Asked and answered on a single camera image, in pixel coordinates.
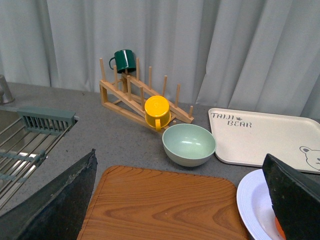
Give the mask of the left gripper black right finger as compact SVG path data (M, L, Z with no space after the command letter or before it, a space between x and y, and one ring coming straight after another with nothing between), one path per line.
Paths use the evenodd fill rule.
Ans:
M269 153L262 171L272 209L286 239L318 240L320 185Z

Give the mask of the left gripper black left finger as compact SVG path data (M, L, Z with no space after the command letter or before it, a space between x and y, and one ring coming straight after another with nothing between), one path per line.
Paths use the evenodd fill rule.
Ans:
M0 217L2 240L75 240L96 180L96 151Z

